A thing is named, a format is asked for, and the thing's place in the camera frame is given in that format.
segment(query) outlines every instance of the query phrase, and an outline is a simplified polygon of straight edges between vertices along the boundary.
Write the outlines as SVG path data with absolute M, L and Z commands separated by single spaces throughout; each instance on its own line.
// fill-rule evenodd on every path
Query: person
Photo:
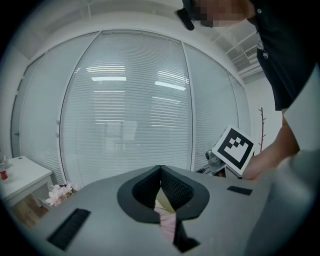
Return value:
M 260 36 L 257 59 L 271 84 L 275 110 L 282 111 L 282 127 L 275 141 L 248 163 L 243 178 L 256 180 L 299 151 L 283 114 L 308 81 L 318 60 L 310 47 L 307 29 L 315 23 L 308 0 L 194 0 L 194 9 L 214 26 L 229 26 L 247 19 Z

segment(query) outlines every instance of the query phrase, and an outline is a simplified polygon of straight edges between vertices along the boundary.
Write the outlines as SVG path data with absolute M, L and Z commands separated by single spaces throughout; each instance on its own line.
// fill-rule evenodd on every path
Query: window blinds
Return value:
M 31 79 L 41 62 L 41 58 L 38 58 L 35 62 L 30 64 L 25 71 L 23 80 L 18 89 L 18 94 L 14 101 L 14 107 L 12 112 L 11 120 L 11 145 L 12 145 L 12 156 L 14 158 L 20 157 L 20 121 L 21 121 L 21 111 L 24 105 L 25 97 L 29 88 Z
M 185 45 L 195 104 L 194 171 L 208 164 L 205 157 L 228 125 L 238 127 L 235 94 L 228 72 L 201 51 Z
M 53 182 L 65 183 L 57 149 L 57 118 L 66 85 L 94 35 L 77 37 L 46 53 L 25 97 L 21 119 L 22 154 L 53 172 Z
M 87 185 L 134 169 L 190 170 L 190 85 L 182 45 L 137 31 L 104 32 L 82 57 L 63 104 L 61 156 Z
M 241 131 L 251 136 L 250 112 L 245 88 L 231 74 L 229 75 L 234 89 L 236 106 L 238 109 L 239 128 Z

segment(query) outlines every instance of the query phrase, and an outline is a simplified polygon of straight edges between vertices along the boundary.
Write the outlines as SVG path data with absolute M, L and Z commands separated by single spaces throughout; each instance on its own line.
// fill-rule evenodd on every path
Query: ceiling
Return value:
M 61 27 L 79 21 L 88 20 L 92 16 L 118 11 L 134 11 L 153 15 L 165 16 L 177 20 L 174 12 L 182 8 L 182 0 L 55 0 L 38 8 L 32 19 L 27 21 L 21 34 L 33 35 L 36 42 L 27 43 L 26 40 L 15 44 L 21 52 L 31 59 L 49 36 Z M 245 51 L 256 46 L 258 34 L 255 27 L 247 20 L 234 24 L 231 27 L 203 27 L 196 22 L 195 29 L 208 37 L 213 44 L 219 46 L 232 60 L 242 78 L 252 75 L 250 70 L 254 67 L 254 77 L 260 77 L 261 67 L 257 68 L 255 62 L 246 57 Z

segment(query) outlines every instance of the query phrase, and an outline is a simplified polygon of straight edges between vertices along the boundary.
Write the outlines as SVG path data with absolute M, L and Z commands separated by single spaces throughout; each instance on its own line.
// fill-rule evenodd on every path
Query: black mesh opening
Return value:
M 167 171 L 162 170 L 161 174 L 162 190 L 172 208 L 177 211 L 191 200 L 195 191 L 190 185 L 174 177 Z
M 144 206 L 154 209 L 156 197 L 160 190 L 161 170 L 158 169 L 132 188 L 134 198 Z

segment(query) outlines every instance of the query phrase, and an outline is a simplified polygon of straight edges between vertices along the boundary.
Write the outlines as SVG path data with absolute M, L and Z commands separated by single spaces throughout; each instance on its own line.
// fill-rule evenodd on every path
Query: person's arm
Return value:
M 243 173 L 245 180 L 257 180 L 267 169 L 275 168 L 286 157 L 299 151 L 296 138 L 291 131 L 282 110 L 282 127 L 274 142 L 260 154 L 253 156 Z

